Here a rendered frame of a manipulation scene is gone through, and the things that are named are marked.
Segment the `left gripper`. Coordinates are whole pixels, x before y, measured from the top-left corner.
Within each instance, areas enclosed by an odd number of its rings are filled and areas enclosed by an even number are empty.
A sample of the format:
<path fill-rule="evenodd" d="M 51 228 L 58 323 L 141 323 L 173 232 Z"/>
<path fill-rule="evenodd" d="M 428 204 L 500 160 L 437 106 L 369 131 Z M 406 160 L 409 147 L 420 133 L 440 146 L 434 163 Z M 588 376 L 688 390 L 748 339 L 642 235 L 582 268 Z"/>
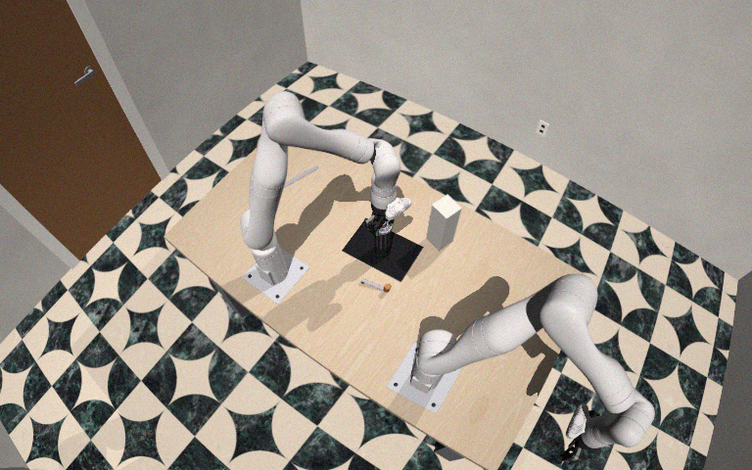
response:
<path fill-rule="evenodd" d="M 385 219 L 385 212 L 386 212 L 386 210 L 377 209 L 377 208 L 375 208 L 372 205 L 372 203 L 371 203 L 371 209 L 372 209 L 371 217 L 364 219 L 365 227 L 374 236 L 378 236 L 379 235 L 379 226 L 382 225 L 383 220 Z"/>

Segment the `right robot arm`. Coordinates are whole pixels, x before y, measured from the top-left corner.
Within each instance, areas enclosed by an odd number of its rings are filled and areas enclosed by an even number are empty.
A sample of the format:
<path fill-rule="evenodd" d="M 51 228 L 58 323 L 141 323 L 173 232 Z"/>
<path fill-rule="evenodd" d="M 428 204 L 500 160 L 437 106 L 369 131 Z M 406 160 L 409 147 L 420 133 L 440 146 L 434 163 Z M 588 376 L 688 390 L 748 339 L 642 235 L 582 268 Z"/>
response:
<path fill-rule="evenodd" d="M 597 288 L 591 279 L 567 274 L 530 297 L 473 321 L 458 340 L 446 330 L 430 330 L 421 336 L 410 385 L 427 394 L 443 374 L 509 353 L 543 328 L 611 412 L 590 418 L 588 406 L 579 404 L 566 437 L 582 435 L 591 448 L 635 447 L 654 420 L 654 406 L 633 386 L 623 366 L 595 346 L 588 324 L 596 302 Z"/>

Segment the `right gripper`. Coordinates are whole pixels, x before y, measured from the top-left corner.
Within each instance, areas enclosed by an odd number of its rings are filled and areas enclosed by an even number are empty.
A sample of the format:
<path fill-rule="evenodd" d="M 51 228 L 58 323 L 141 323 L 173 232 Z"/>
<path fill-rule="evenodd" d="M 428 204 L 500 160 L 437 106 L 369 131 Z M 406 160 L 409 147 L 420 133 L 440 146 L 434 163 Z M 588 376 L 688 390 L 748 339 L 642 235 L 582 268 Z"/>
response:
<path fill-rule="evenodd" d="M 595 412 L 594 410 L 589 410 L 588 412 L 589 412 L 590 418 L 593 418 L 595 416 L 600 416 L 600 414 Z M 573 447 L 573 445 L 575 445 L 575 447 Z M 570 465 L 570 464 L 579 462 L 581 460 L 579 455 L 580 455 L 580 452 L 583 451 L 584 449 L 593 449 L 593 448 L 587 446 L 582 439 L 582 435 L 579 435 L 568 445 L 567 450 L 560 451 L 559 454 L 561 457 L 563 457 L 562 461 Z M 569 451 L 572 451 L 571 454 Z"/>

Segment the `black rectangular mat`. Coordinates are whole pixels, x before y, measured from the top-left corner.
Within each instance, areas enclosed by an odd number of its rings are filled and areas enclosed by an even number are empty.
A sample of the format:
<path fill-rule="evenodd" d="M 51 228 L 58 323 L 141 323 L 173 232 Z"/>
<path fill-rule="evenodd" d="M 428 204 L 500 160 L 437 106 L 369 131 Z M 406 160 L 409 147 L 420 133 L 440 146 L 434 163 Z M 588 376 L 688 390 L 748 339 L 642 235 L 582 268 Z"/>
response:
<path fill-rule="evenodd" d="M 378 257 L 374 251 L 374 235 L 366 229 L 363 221 L 342 251 L 401 282 L 422 249 L 422 246 L 392 231 L 390 253 Z"/>

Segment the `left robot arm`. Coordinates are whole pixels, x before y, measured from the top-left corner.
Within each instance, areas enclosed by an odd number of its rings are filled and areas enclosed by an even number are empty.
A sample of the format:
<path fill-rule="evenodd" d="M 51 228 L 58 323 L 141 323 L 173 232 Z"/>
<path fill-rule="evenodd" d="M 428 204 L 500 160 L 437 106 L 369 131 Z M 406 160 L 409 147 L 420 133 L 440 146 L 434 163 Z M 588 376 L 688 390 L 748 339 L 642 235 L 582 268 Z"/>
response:
<path fill-rule="evenodd" d="M 243 240 L 257 262 L 258 273 L 272 286 L 288 275 L 274 231 L 274 219 L 287 177 L 288 146 L 329 153 L 361 165 L 371 161 L 374 169 L 371 203 L 377 209 L 386 210 L 387 220 L 396 218 L 411 206 L 410 199 L 397 197 L 400 161 L 390 143 L 346 129 L 319 128 L 306 120 L 297 96 L 286 91 L 274 94 L 263 108 L 261 135 L 250 180 L 250 208 L 240 220 Z"/>

